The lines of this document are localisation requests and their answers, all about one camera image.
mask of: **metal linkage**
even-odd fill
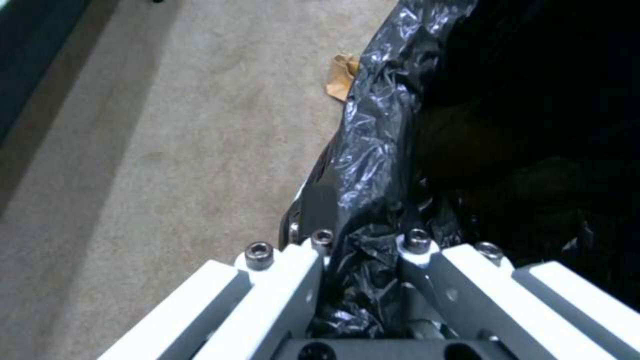
[[[640,315],[555,261],[513,278],[618,359],[640,359]]]
[[[209,260],[99,359],[188,359],[250,288],[246,272]]]
[[[612,356],[469,245],[412,261],[404,276],[463,339],[492,333],[520,359]]]
[[[316,251],[287,246],[194,359],[270,359],[287,337],[304,337],[322,271]]]

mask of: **black trash bag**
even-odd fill
[[[638,307],[640,31],[602,6],[392,10],[281,225],[280,247],[335,233],[314,336],[405,336],[395,238],[413,227],[496,243],[516,266],[561,261]]]

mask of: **screw hole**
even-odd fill
[[[482,357],[469,345],[455,343],[444,349],[445,360],[482,360]]]
[[[300,350],[298,360],[337,360],[337,357],[331,346],[315,341]]]
[[[447,298],[453,302],[458,299],[458,291],[456,289],[447,289],[445,294],[447,295]]]

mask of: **beige carpet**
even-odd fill
[[[206,259],[276,244],[392,0],[94,1],[0,148],[0,358],[90,359]]]

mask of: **brown paper bag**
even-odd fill
[[[347,99],[349,88],[351,88],[353,77],[358,72],[358,64],[358,58],[350,54],[334,56],[329,68],[326,93],[344,102]]]

